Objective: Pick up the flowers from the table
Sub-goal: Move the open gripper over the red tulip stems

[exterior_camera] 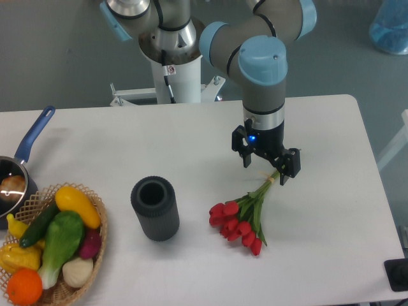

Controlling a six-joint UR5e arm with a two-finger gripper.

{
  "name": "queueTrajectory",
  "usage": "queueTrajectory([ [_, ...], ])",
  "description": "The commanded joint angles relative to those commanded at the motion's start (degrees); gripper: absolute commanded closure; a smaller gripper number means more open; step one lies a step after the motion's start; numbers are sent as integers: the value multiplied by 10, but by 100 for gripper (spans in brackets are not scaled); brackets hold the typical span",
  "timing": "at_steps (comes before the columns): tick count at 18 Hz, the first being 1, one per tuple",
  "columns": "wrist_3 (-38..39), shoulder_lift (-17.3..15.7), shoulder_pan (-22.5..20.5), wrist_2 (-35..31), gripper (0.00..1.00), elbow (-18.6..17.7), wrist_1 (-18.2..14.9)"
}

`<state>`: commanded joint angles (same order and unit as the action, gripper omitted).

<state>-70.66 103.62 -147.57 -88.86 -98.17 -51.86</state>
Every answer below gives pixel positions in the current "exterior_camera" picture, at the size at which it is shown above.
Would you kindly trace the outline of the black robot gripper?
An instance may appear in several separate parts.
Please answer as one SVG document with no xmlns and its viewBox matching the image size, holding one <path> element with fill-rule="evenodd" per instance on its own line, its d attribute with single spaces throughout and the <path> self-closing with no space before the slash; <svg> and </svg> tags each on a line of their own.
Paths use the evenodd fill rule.
<svg viewBox="0 0 408 306">
<path fill-rule="evenodd" d="M 252 119 L 247 119 L 232 132 L 231 148 L 242 158 L 244 168 L 251 164 L 252 154 L 266 159 L 280 173 L 279 183 L 283 186 L 301 170 L 300 150 L 285 148 L 283 139 L 284 123 L 273 129 L 259 130 Z"/>
</svg>

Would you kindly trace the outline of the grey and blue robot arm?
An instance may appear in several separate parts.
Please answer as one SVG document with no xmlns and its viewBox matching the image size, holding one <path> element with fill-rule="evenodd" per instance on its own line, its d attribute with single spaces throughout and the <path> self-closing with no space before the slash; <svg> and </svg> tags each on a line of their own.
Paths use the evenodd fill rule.
<svg viewBox="0 0 408 306">
<path fill-rule="evenodd" d="M 300 171 L 300 151 L 285 148 L 286 47 L 313 30 L 312 1 L 249 1 L 251 17 L 236 26 L 203 25 L 189 1 L 102 1 L 100 9 L 118 39 L 136 40 L 150 61 L 157 102 L 198 103 L 200 60 L 242 90 L 244 123 L 231 139 L 243 164 L 252 155 L 279 172 L 281 184 Z"/>
</svg>

